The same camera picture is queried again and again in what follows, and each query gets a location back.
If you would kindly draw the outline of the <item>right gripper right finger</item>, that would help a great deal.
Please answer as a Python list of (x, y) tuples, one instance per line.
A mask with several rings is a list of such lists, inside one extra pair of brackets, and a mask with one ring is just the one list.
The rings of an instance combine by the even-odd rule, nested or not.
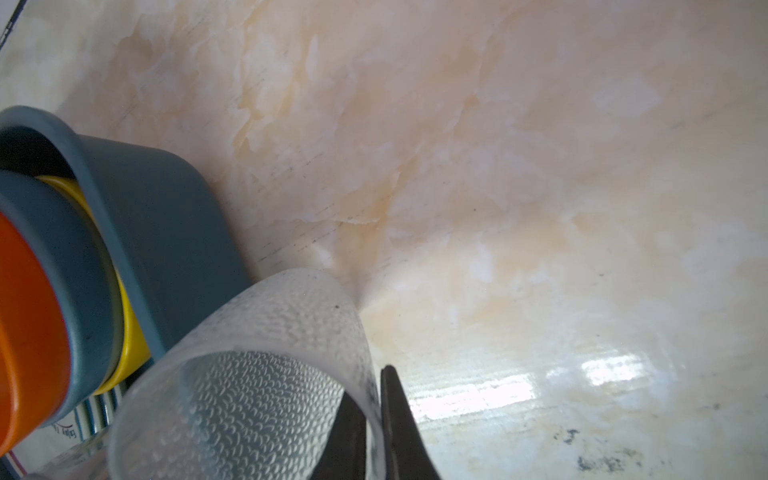
[(440, 479), (422, 441), (392, 365), (381, 370), (382, 424), (387, 479)]

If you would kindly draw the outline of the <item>orange bowl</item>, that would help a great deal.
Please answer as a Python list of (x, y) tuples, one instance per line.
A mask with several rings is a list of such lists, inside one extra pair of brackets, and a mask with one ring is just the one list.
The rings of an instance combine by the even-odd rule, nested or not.
[(71, 360), (50, 282), (27, 242), (1, 218), (1, 453), (63, 403)]

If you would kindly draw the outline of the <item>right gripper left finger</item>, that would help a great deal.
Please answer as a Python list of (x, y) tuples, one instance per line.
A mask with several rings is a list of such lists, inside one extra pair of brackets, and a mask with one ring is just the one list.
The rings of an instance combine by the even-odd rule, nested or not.
[(362, 480), (367, 465), (366, 418), (358, 405), (344, 393), (326, 446), (311, 480)]

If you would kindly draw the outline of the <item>clear cup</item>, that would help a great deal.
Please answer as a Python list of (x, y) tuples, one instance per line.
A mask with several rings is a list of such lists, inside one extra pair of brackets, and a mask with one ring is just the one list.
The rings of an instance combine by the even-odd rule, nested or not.
[(386, 475), (369, 344), (330, 275), (289, 269), (249, 287), (129, 389), (110, 430), (115, 479), (307, 479), (349, 396), (366, 477)]
[(104, 429), (52, 461), (41, 469), (24, 477), (27, 479), (51, 480), (109, 480), (107, 447), (110, 428)]

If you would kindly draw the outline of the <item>blue bowl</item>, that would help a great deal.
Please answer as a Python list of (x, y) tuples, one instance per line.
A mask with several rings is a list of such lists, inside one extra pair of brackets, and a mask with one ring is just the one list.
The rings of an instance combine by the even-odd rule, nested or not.
[(45, 182), (1, 172), (1, 213), (28, 242), (58, 301), (67, 327), (71, 373), (48, 426), (110, 378), (119, 363), (122, 303), (101, 235), (86, 210)]

